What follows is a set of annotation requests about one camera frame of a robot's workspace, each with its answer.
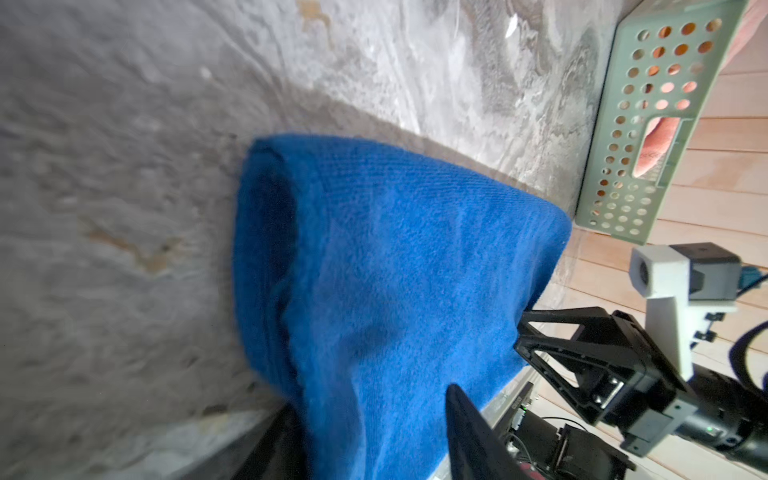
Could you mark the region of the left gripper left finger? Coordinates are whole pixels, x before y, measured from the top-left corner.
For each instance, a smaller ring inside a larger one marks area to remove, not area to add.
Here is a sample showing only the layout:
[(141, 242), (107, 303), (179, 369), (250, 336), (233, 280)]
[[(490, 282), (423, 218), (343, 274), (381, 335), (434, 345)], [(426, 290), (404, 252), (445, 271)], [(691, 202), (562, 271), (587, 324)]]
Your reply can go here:
[(232, 479), (302, 480), (308, 478), (304, 428), (296, 410), (288, 404), (277, 413)]

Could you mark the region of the light green plastic basket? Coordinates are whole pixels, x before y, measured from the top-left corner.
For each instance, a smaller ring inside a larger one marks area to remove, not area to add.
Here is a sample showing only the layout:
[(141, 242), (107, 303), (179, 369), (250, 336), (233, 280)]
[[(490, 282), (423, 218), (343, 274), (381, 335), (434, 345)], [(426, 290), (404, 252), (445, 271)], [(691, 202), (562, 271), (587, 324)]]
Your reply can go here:
[[(574, 222), (645, 244), (747, 9), (643, 1), (618, 25)], [(670, 149), (634, 176), (649, 123), (679, 118)]]

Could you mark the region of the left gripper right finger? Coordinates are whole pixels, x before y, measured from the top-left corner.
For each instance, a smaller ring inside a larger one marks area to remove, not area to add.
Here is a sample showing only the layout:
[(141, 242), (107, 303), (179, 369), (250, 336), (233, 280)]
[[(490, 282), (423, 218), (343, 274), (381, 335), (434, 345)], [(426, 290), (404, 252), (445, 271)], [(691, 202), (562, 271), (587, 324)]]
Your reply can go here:
[(457, 384), (446, 390), (445, 415), (453, 480), (529, 479)]

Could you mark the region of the blue towel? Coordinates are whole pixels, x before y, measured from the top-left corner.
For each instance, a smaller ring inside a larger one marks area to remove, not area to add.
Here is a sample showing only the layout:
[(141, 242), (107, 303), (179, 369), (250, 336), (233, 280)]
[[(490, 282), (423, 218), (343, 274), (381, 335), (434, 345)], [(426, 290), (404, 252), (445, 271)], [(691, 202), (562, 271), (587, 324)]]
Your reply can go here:
[(313, 479), (425, 479), (445, 392), (486, 406), (569, 241), (556, 205), (372, 141), (256, 141), (232, 274), (246, 357), (296, 410)]

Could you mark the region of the pink towel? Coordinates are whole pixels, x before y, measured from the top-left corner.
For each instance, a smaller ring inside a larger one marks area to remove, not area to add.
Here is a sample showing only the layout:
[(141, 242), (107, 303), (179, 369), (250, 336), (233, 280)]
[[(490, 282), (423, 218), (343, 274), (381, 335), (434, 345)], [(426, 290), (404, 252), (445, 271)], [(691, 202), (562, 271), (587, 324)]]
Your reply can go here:
[[(751, 0), (721, 69), (724, 69), (749, 43), (766, 17), (767, 0)], [(649, 123), (645, 142), (635, 165), (634, 176), (644, 175), (663, 159), (670, 149), (679, 123), (679, 118), (656, 118)]]

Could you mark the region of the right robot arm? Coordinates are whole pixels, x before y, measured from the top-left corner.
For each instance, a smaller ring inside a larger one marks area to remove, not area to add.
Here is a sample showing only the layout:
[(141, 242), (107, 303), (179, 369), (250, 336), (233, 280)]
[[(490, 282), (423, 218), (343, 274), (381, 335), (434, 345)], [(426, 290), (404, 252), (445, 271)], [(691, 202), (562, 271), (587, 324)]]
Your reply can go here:
[(643, 457), (675, 435), (767, 470), (767, 388), (696, 365), (686, 380), (631, 315), (600, 307), (529, 310), (515, 351), (586, 423), (617, 428)]

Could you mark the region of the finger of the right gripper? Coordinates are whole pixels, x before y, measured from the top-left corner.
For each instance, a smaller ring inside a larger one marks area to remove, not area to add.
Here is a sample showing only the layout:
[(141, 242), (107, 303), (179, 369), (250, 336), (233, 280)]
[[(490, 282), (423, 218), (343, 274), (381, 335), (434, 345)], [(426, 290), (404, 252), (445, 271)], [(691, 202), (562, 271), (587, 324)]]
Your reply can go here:
[(606, 395), (596, 395), (585, 380), (589, 371), (599, 369), (579, 350), (566, 348), (567, 344), (558, 338), (519, 338), (514, 348), (583, 420), (599, 423), (605, 416)]
[(518, 325), (517, 353), (529, 363), (546, 353), (571, 372), (645, 372), (639, 323), (601, 307), (531, 310)]

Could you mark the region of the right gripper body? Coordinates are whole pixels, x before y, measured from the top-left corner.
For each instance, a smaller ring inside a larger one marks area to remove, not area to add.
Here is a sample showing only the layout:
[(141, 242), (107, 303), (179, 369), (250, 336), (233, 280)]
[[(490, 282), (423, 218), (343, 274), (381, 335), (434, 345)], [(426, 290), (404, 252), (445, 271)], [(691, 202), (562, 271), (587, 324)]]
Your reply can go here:
[(644, 457), (698, 410), (699, 400), (647, 336), (634, 335), (630, 345), (627, 361), (608, 369), (617, 384), (593, 398), (590, 424), (618, 429), (621, 448)]

